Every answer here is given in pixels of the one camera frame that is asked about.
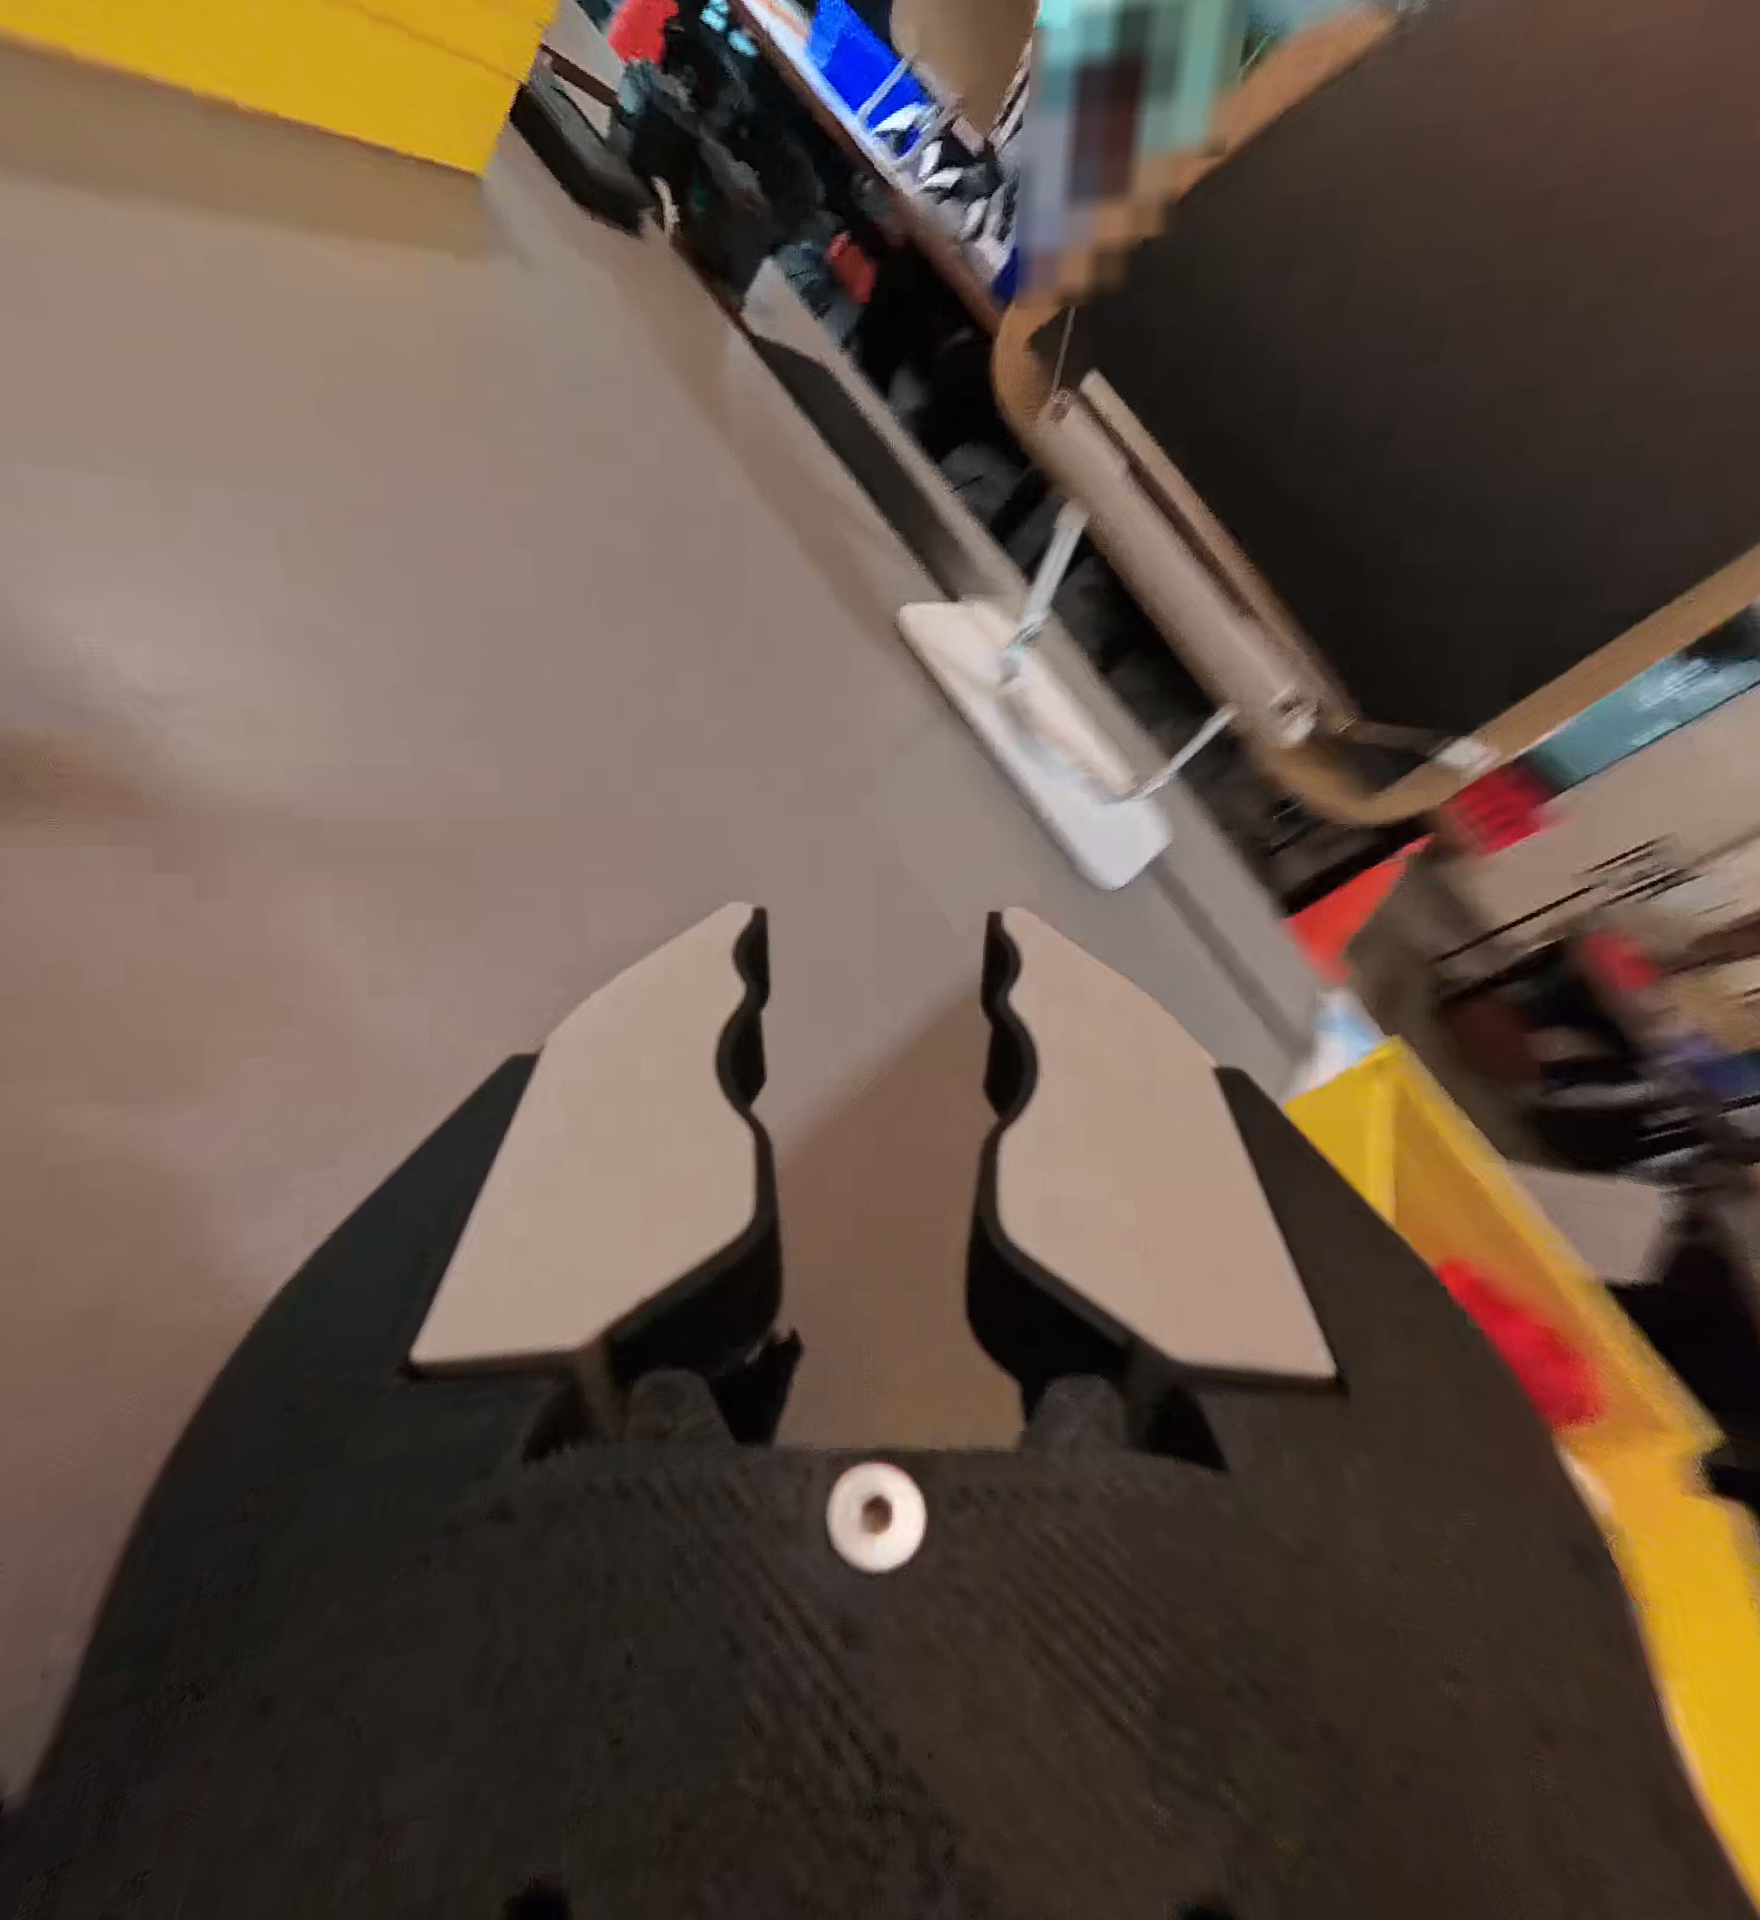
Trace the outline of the red toy block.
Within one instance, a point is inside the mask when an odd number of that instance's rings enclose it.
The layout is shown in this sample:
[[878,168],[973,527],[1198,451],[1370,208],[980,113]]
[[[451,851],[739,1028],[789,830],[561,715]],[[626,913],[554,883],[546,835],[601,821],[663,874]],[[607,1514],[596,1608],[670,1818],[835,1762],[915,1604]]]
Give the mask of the red toy block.
[[1437,1278],[1495,1351],[1545,1427],[1589,1427],[1605,1411],[1589,1354],[1520,1298],[1465,1260],[1441,1260]]

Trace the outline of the blue storage bin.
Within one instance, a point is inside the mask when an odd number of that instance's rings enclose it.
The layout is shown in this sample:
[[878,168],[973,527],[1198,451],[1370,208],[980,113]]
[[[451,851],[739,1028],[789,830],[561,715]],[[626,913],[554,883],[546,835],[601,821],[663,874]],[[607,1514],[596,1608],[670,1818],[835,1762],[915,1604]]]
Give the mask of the blue storage bin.
[[897,65],[892,1],[812,1],[812,67],[844,104],[858,107]]

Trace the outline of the black desk mat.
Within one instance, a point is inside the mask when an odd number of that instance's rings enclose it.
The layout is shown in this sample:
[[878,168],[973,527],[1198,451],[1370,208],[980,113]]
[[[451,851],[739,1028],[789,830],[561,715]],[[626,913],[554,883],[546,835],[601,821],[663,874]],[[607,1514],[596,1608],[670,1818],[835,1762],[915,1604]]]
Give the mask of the black desk mat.
[[812,348],[750,327],[745,343],[846,467],[939,596],[1009,596],[1017,568],[892,409],[835,343]]

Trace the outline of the yellow storage bin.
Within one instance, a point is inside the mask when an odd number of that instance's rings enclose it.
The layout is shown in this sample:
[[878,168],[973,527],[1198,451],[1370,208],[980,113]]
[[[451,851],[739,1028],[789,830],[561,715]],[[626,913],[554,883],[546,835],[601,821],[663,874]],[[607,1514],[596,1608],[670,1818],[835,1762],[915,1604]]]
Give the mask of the yellow storage bin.
[[0,42],[483,173],[557,1],[0,1]]
[[1760,1914],[1760,1533],[1701,1475],[1720,1431],[1398,1043],[1285,1106],[1419,1257],[1472,1269],[1589,1361],[1598,1411],[1557,1452],[1632,1604],[1665,1735]]

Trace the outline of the white tablet stand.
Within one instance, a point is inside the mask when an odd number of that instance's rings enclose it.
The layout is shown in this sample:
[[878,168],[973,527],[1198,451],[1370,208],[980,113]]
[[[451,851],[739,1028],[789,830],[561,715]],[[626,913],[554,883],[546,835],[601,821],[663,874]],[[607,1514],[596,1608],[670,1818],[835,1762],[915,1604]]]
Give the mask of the white tablet stand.
[[1306,743],[1320,706],[1299,676],[1279,667],[1251,618],[1235,612],[1175,540],[1147,538],[1148,584],[1191,589],[1189,635],[1198,662],[1221,671],[1214,711],[1164,763],[1140,773],[1094,718],[1063,669],[1040,655],[1069,561],[1086,533],[1086,511],[1065,501],[1017,607],[963,596],[901,607],[893,623],[947,703],[987,749],[1024,805],[1055,839],[1081,878],[1124,889],[1171,842],[1157,796],[1232,726],[1281,747]]

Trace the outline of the black flat case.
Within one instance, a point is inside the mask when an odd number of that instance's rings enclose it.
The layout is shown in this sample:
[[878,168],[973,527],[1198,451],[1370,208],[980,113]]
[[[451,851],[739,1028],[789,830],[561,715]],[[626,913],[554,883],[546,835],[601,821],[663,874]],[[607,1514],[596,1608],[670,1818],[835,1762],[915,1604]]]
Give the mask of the black flat case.
[[591,215],[626,233],[656,223],[660,208],[649,182],[614,152],[554,74],[538,68],[516,88],[507,123]]

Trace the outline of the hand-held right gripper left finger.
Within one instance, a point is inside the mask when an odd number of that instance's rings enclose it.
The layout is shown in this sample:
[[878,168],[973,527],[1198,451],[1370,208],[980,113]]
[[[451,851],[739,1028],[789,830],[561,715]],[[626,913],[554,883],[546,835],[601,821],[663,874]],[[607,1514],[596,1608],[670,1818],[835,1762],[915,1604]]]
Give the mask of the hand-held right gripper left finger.
[[768,915],[723,901],[541,1043],[410,1363],[430,1376],[596,1358],[715,1372],[782,1292],[766,1087]]

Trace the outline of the grey desk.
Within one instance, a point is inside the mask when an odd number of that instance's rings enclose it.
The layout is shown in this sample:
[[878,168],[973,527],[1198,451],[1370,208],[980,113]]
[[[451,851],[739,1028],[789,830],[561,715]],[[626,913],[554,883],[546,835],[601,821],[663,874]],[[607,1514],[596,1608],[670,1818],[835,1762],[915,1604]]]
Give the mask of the grey desk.
[[722,901],[770,913],[796,1441],[1014,1427],[961,1308],[989,910],[1292,1076],[1217,832],[1069,869],[782,371],[515,138],[458,178],[0,42],[0,1795],[270,1296]]

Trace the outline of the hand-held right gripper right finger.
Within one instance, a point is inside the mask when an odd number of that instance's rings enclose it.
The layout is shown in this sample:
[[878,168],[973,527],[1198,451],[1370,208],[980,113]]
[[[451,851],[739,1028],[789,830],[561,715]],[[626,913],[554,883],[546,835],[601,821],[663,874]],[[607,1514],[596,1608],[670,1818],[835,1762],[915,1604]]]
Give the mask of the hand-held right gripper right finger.
[[1150,1356],[1322,1388],[1338,1358],[1228,1101],[1228,1074],[1124,974],[1023,908],[987,920],[993,1113],[966,1310],[1026,1386]]

